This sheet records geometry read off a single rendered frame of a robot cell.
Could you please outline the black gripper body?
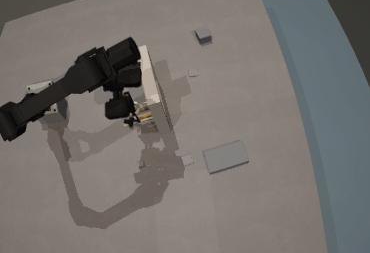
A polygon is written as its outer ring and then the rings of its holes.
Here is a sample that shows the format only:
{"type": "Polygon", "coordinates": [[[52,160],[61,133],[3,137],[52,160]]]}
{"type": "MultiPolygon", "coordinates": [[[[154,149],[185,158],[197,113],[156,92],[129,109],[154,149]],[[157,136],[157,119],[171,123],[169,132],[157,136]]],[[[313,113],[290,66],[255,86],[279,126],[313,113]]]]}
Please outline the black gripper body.
{"type": "Polygon", "coordinates": [[[108,119],[122,119],[130,115],[129,102],[123,95],[123,90],[116,90],[113,84],[117,82],[117,77],[102,85],[103,91],[113,91],[113,101],[105,102],[105,117],[108,119]]]}

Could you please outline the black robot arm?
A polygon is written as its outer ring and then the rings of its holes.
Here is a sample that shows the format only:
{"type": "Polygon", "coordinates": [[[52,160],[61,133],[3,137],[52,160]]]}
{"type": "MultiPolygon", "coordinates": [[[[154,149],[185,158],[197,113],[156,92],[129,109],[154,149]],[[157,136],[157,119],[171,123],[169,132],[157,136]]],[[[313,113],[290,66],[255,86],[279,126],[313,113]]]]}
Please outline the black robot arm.
{"type": "MultiPolygon", "coordinates": [[[[39,120],[51,106],[70,94],[89,93],[110,80],[115,89],[140,87],[142,85],[140,50],[133,38],[127,38],[114,46],[104,49],[94,47],[77,57],[75,65],[70,67],[65,77],[49,85],[41,92],[26,94],[22,102],[8,102],[0,107],[0,134],[9,142],[25,133],[27,123],[39,120]],[[95,54],[95,55],[93,55],[95,54]],[[93,56],[91,56],[93,55],[93,56]],[[91,57],[89,57],[91,56],[91,57]],[[118,74],[116,71],[119,70],[118,74]]],[[[50,109],[50,110],[49,110],[50,109]]]]}

